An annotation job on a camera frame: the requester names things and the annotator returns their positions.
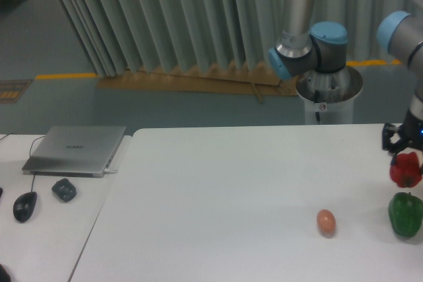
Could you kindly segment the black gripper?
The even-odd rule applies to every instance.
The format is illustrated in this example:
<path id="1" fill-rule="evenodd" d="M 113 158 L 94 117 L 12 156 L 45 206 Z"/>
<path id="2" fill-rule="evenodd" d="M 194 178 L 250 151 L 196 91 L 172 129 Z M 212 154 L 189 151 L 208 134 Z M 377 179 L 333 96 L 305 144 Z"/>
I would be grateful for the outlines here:
<path id="1" fill-rule="evenodd" d="M 390 165 L 396 165 L 398 154 L 407 147 L 422 150 L 422 120 L 408 110 L 400 126 L 385 123 L 381 136 L 382 149 L 391 155 Z"/>

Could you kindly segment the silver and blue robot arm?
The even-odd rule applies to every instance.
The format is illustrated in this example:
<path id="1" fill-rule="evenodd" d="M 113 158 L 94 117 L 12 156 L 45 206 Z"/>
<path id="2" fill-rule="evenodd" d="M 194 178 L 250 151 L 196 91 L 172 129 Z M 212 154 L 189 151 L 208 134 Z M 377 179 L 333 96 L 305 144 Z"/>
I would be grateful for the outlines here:
<path id="1" fill-rule="evenodd" d="M 361 75 L 346 64 L 348 35 L 336 22 L 310 24 L 314 0 L 284 0 L 283 29 L 268 57 L 282 80 L 298 77 L 307 124 L 350 123 L 344 107 L 363 87 Z M 407 148 L 422 150 L 422 19 L 396 11 L 383 19 L 379 45 L 418 79 L 403 123 L 387 123 L 382 148 L 393 157 Z"/>

